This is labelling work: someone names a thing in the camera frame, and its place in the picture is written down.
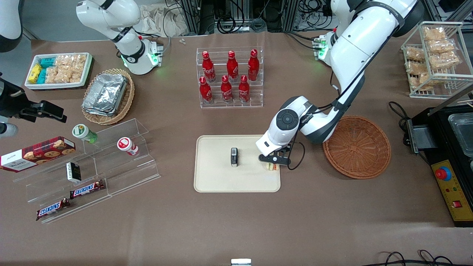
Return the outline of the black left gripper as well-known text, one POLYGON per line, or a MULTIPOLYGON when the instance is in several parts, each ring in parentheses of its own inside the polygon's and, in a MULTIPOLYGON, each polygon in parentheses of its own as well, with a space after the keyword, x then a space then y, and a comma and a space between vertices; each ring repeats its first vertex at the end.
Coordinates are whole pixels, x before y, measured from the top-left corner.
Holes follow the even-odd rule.
POLYGON ((285 147, 267 156, 260 154, 259 161, 266 163, 265 167, 267 170, 270 170, 270 164, 276 164, 276 170, 279 171, 281 165, 284 165, 284 166, 290 165, 291 163, 291 160, 289 158, 290 152, 291 152, 291 147, 285 147))

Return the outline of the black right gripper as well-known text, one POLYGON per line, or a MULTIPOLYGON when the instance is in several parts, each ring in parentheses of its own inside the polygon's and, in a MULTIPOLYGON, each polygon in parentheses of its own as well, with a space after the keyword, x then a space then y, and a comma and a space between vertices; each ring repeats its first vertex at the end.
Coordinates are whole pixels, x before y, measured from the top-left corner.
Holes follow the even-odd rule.
MULTIPOLYGON (((0 96, 0 115, 2 117, 12 118, 16 117, 18 119, 24 120, 36 120, 35 116, 29 114, 22 114, 21 112, 24 109, 29 109, 33 104, 32 101, 28 99, 25 94, 25 91, 4 79, 0 79, 1 87, 1 96, 0 96)), ((64 109, 49 102, 42 100, 39 103, 35 104, 35 108, 38 110, 38 118, 49 118, 61 123, 66 123, 67 116, 63 115, 64 109)))

